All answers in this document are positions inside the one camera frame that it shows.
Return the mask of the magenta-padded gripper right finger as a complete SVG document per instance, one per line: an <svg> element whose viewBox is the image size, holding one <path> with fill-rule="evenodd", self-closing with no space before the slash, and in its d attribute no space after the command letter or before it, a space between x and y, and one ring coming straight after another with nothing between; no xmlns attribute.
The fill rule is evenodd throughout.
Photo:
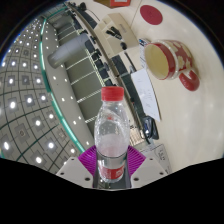
<svg viewBox="0 0 224 224"><path fill-rule="evenodd" d="M128 188L140 188L172 173L164 146L147 146L142 151L128 147L125 181Z"/></svg>

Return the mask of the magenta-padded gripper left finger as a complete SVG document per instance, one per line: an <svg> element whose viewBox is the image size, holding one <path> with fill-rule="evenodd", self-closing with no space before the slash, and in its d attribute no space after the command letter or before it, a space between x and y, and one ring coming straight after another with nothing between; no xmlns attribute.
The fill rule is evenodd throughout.
<svg viewBox="0 0 224 224"><path fill-rule="evenodd" d="M96 147L92 146L79 157L70 157L57 172L57 176L81 187L92 188L96 171Z"/></svg>

